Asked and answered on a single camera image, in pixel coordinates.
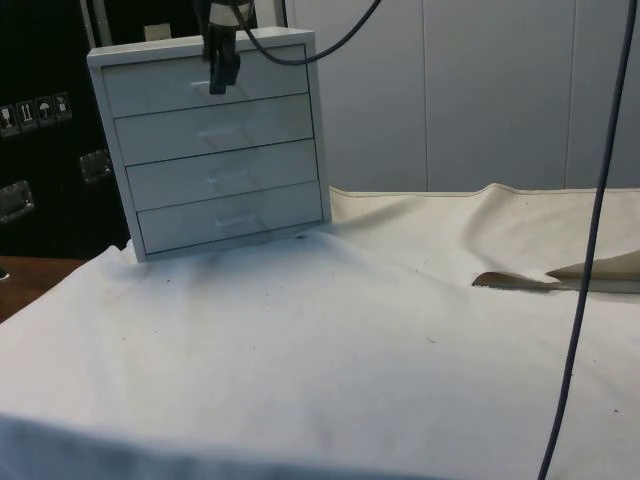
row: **white cloth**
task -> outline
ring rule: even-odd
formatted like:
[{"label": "white cloth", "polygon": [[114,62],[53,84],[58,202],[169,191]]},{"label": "white cloth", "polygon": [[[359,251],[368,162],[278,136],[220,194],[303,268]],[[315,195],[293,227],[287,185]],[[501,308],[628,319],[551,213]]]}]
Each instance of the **white cloth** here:
[{"label": "white cloth", "polygon": [[[470,283],[583,261],[593,194],[332,196],[295,239],[109,249],[0,325],[0,479],[534,478],[577,296]],[[600,257],[639,216],[607,195]],[[637,478],[639,314],[590,298],[551,478]]]}]

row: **sticker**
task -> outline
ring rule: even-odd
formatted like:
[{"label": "sticker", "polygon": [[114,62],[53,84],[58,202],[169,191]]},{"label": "sticker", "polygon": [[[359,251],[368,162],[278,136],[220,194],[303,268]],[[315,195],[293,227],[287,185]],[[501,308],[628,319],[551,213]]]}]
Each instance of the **sticker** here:
[{"label": "sticker", "polygon": [[30,130],[35,130],[36,128],[38,128],[36,109],[31,100],[16,103],[16,110],[18,112],[20,129],[23,132],[28,132]]},{"label": "sticker", "polygon": [[7,138],[20,135],[18,117],[13,105],[0,107],[0,137]]},{"label": "sticker", "polygon": [[66,93],[56,93],[53,96],[53,104],[56,118],[59,122],[71,120],[73,117],[71,113],[71,104],[69,103],[69,96]]},{"label": "sticker", "polygon": [[37,98],[36,112],[38,114],[38,123],[41,127],[47,127],[56,123],[56,116],[53,111],[53,99],[51,97]]}]

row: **white drawer cabinet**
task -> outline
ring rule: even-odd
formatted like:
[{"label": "white drawer cabinet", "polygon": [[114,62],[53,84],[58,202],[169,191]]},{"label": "white drawer cabinet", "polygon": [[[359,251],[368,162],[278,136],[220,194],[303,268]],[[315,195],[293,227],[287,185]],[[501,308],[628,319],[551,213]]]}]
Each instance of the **white drawer cabinet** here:
[{"label": "white drawer cabinet", "polygon": [[[258,30],[283,58],[312,32]],[[93,50],[88,57],[139,261],[226,249],[331,220],[316,67],[275,65],[239,34],[242,69],[209,95],[199,37]]]}]

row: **black cable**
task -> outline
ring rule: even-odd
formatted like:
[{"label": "black cable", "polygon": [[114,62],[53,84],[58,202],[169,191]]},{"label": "black cable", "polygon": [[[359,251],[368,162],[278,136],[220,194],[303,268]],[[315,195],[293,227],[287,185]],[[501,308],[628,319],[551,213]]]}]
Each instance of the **black cable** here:
[{"label": "black cable", "polygon": [[260,42],[258,42],[258,39],[251,32],[251,29],[249,28],[249,25],[247,25],[247,22],[245,21],[244,17],[242,16],[242,13],[240,13],[240,10],[238,9],[238,4],[236,3],[236,0],[230,0],[229,1],[229,5],[231,6],[231,9],[233,10],[233,14],[236,16],[236,20],[240,24],[240,27],[249,36],[249,39],[251,40],[251,43],[253,43],[253,45],[258,49],[258,51],[260,51],[260,53],[262,53],[265,57],[267,57],[272,62],[277,63],[278,65],[284,65],[284,66],[289,66],[289,67],[292,67],[292,66],[295,67],[295,66],[300,66],[300,65],[308,65],[310,63],[317,62],[318,60],[321,60],[321,59],[331,55],[336,50],[338,50],[341,47],[343,47],[349,40],[351,40],[356,35],[356,33],[358,33],[360,31],[360,29],[363,27],[363,25],[365,23],[367,23],[369,18],[371,18],[371,15],[373,15],[373,12],[376,11],[376,9],[380,6],[381,3],[382,3],[382,0],[374,0],[373,3],[371,4],[371,6],[369,7],[369,10],[367,10],[365,12],[365,14],[362,16],[362,18],[349,31],[349,33],[347,33],[336,44],[334,44],[331,47],[327,48],[325,51],[320,52],[320,53],[318,53],[316,55],[313,55],[311,57],[308,57],[308,58],[300,59],[300,60],[285,60],[283,58],[278,58],[278,57],[273,56],[271,53],[269,53],[269,51],[266,48],[264,48],[260,44]]},{"label": "black cable", "polygon": [[289,16],[287,15],[287,0],[282,0],[282,23],[285,28],[289,28]]},{"label": "black cable", "polygon": [[560,399],[558,400],[558,409],[553,421],[551,436],[547,444],[547,450],[540,467],[538,480],[545,480],[553,458],[553,452],[560,434],[564,411],[567,406],[569,397],[569,387],[571,386],[571,375],[573,372],[573,364],[576,359],[576,351],[580,340],[580,329],[582,328],[582,319],[584,318],[584,309],[587,303],[587,293],[589,292],[589,284],[591,283],[591,273],[593,270],[593,259],[596,252],[596,243],[598,239],[598,228],[600,226],[600,214],[602,213],[602,202],[604,200],[604,192],[607,188],[607,179],[609,178],[609,169],[611,167],[611,158],[613,157],[613,146],[615,144],[616,131],[618,129],[618,118],[620,114],[620,104],[622,103],[622,92],[624,91],[624,82],[627,76],[627,65],[629,64],[629,52],[631,51],[631,41],[636,22],[637,0],[629,0],[629,12],[627,16],[627,26],[622,47],[622,55],[620,66],[618,68],[618,78],[616,80],[616,88],[613,96],[613,108],[611,117],[609,118],[609,130],[607,133],[607,144],[605,156],[602,162],[600,178],[598,180],[598,188],[596,189],[596,198],[593,204],[593,214],[591,217],[591,226],[589,227],[589,242],[587,245],[587,255],[584,263],[584,273],[582,276],[582,284],[580,285],[580,296],[578,297],[578,306],[576,307],[576,316],[573,323],[573,331],[571,332],[571,341],[569,343],[569,351],[567,353],[567,361],[564,366],[564,376],[562,378],[562,387],[560,389]]}]

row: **table surface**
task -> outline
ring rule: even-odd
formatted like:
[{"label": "table surface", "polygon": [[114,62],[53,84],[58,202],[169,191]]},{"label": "table surface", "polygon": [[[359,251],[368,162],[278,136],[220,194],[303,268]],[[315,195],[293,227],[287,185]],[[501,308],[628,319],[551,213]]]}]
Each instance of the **table surface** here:
[{"label": "table surface", "polygon": [[9,277],[0,280],[0,323],[40,298],[84,260],[2,257],[0,268]]}]

